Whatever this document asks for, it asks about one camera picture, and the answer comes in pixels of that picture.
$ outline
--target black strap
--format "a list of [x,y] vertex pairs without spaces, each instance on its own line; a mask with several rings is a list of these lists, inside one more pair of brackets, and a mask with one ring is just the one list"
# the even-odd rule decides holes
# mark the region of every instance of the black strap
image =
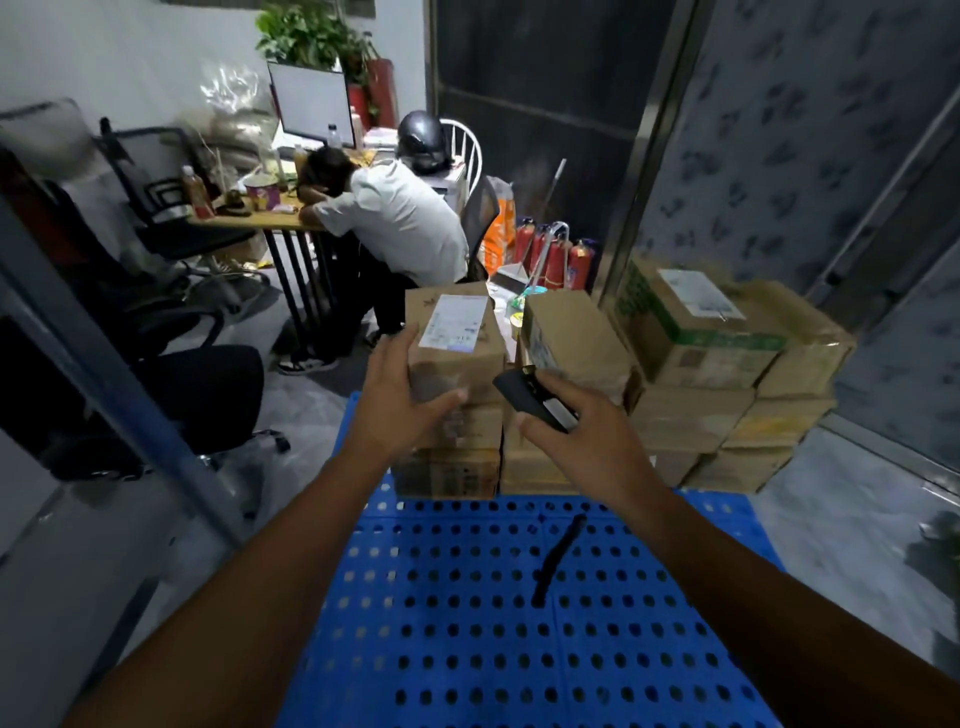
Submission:
[[540,576],[537,577],[537,588],[534,590],[534,596],[530,600],[530,606],[536,609],[542,609],[546,606],[546,592],[550,588],[550,582],[553,581],[553,575],[557,572],[557,567],[564,558],[570,545],[573,544],[577,536],[584,529],[584,523],[587,517],[580,513],[573,517],[573,521],[566,529],[557,545],[550,549],[550,553],[543,559],[543,567],[540,569]]

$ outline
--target white wall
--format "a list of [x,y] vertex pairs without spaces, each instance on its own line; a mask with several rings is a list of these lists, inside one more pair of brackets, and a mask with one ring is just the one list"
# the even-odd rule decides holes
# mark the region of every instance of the white wall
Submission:
[[[117,128],[169,122],[204,106],[205,68],[266,73],[255,16],[153,0],[11,0],[0,31],[0,109],[70,96],[94,128],[101,116]],[[394,62],[400,114],[424,108],[422,0],[377,0],[377,18],[355,24]]]

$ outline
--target orange bag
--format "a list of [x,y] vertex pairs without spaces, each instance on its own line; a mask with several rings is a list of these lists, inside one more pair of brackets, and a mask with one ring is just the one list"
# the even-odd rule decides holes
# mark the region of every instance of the orange bag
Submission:
[[487,269],[488,275],[492,276],[501,265],[507,262],[507,249],[512,247],[516,240],[516,203],[512,187],[496,177],[491,177],[490,181],[496,191],[496,201],[500,211],[483,236],[478,257],[483,262],[483,267]]

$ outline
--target computer monitor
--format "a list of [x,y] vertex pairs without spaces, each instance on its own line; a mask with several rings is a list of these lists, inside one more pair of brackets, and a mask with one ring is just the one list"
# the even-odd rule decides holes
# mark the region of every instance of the computer monitor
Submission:
[[329,125],[336,124],[344,146],[356,148],[343,73],[273,62],[267,67],[285,132],[326,142]]

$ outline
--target hand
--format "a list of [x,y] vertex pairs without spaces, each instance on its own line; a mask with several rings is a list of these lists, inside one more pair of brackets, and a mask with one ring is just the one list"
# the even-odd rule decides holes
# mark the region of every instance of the hand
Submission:
[[367,364],[367,378],[357,402],[344,450],[382,462],[384,470],[403,455],[447,413],[467,401],[455,389],[419,403],[410,397],[407,352],[420,326],[408,324],[396,336],[382,336]]
[[517,413],[520,432],[543,450],[581,493],[622,513],[638,491],[664,488],[627,415],[605,395],[559,376],[537,379],[580,415],[569,434],[539,418]]
[[326,187],[318,187],[313,184],[299,185],[297,187],[297,198],[305,205],[315,205],[330,199],[326,194]]

